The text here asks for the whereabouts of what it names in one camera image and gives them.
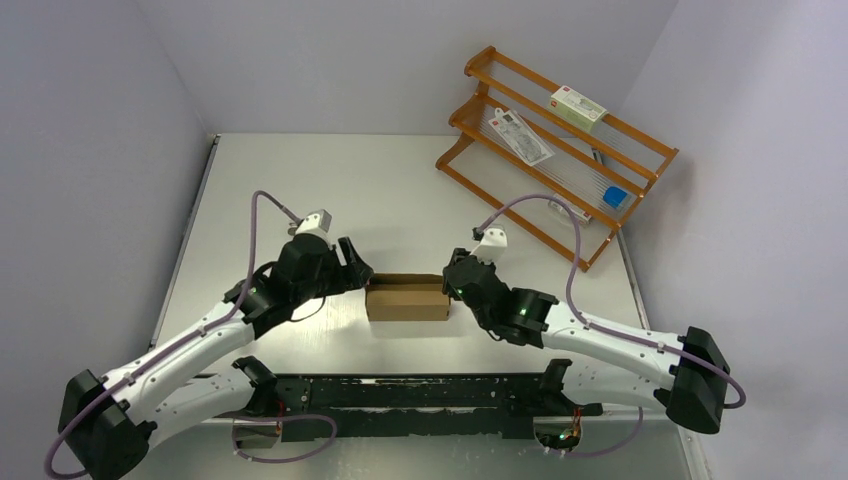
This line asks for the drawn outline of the brown cardboard box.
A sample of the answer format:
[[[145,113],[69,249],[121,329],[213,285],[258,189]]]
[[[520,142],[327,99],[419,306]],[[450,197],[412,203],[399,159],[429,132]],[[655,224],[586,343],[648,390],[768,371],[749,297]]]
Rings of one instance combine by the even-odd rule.
[[[365,288],[370,322],[441,322],[450,316],[451,299],[443,277],[423,273],[376,274]]]

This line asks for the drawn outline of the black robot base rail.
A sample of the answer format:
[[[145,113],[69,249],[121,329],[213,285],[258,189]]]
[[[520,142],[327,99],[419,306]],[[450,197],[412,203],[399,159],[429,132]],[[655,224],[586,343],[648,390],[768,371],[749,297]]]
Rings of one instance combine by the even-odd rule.
[[[599,416],[599,403],[575,404],[562,391],[565,359],[542,372],[416,375],[279,374],[258,405],[241,410],[237,443],[340,438],[498,435],[533,439],[535,420]]]

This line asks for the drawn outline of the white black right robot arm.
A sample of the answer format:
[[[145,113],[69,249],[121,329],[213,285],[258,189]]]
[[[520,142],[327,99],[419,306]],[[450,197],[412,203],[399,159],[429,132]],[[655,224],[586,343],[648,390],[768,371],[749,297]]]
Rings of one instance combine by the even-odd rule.
[[[661,411],[688,430],[716,434],[724,411],[734,406],[726,398],[730,366],[701,328],[679,335],[575,312],[551,294],[508,286],[495,266],[461,248],[443,269],[443,291],[468,307],[496,340],[590,358],[585,371],[541,385],[540,402],[550,413],[565,413],[574,404],[626,405]]]

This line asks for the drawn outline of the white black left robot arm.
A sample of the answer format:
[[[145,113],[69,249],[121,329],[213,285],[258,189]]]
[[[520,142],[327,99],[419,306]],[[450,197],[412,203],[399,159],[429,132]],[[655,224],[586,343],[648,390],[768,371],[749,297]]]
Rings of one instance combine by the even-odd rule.
[[[373,268],[352,241],[337,244],[300,233],[277,260],[251,267],[246,279],[179,336],[97,376],[84,370],[66,385],[58,442],[93,479],[119,479],[156,445],[230,412],[283,411],[275,375],[253,356],[204,378],[212,363],[293,319],[297,308],[364,288]]]

